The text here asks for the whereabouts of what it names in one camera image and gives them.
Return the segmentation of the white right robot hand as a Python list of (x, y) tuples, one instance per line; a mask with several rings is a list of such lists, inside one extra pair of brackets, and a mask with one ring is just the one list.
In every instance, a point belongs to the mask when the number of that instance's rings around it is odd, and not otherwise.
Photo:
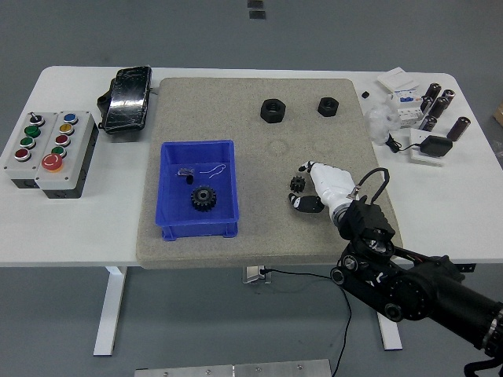
[(305, 162), (299, 171), (306, 171), (310, 175), (316, 194), (297, 196), (290, 193), (288, 200), (297, 211), (320, 213), (327, 207), (330, 219), (334, 220), (354, 200), (355, 183), (349, 172), (314, 161)]

